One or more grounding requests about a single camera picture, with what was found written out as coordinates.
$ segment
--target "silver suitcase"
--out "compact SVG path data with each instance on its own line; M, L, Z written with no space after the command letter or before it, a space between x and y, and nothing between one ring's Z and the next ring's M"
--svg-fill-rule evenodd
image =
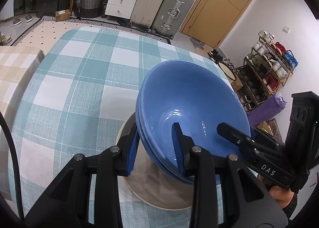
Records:
M195 0L163 0L152 25L152 33L173 39Z
M163 0L136 0L130 21L150 27L162 1Z

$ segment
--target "purple plastic wrapped roll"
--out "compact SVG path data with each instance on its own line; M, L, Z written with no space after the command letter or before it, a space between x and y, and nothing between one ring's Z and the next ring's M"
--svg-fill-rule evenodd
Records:
M286 107L286 103L281 94L269 97L264 103L248 113L247 118L250 126L256 127L263 121L274 118Z

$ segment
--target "wicker basket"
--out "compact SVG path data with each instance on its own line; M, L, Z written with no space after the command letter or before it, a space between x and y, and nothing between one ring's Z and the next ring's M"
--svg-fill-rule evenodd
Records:
M94 18L101 14L103 0L80 0L80 17Z

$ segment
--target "human hand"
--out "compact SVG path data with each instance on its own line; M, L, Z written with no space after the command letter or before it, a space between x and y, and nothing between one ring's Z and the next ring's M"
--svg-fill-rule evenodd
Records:
M257 179L264 184L265 178L258 174ZM291 202L294 193L290 188L281 188L279 186L273 186L269 190L269 194L275 199L281 208L285 208Z

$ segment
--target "suitcase handle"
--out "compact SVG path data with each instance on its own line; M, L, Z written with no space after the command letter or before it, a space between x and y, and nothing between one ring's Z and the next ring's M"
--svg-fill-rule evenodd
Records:
M177 14L176 14L176 16L175 17L172 17L172 18L174 18L174 19L176 19L176 18L178 18L178 16L180 15L180 13L181 13L181 11L179 10L179 9L176 9L177 10Z

